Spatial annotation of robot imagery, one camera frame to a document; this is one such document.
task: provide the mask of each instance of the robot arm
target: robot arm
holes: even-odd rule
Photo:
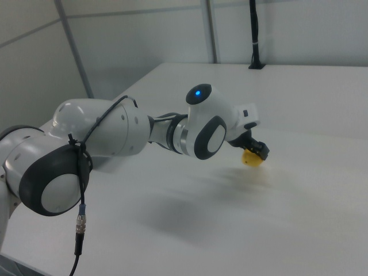
[[[231,105],[211,85],[192,88],[187,96],[189,114],[169,113],[150,118],[150,141],[168,150],[201,160],[212,157],[227,141],[233,147],[248,149],[266,160],[269,149],[251,137],[251,128],[259,124],[253,103]]]
[[[103,120],[111,101],[73,99],[61,104],[45,131],[15,126],[0,134],[0,247],[7,220],[23,202],[44,216],[56,216],[75,206],[81,197],[80,177],[86,188],[92,169],[90,156],[138,154],[149,142],[179,154],[208,159],[227,141],[249,149],[265,160],[268,148],[251,137],[257,124],[254,105],[232,106],[211,85],[191,89],[189,114],[170,113],[153,118],[131,105],[117,104]],[[78,157],[70,137],[82,141],[97,125]]]

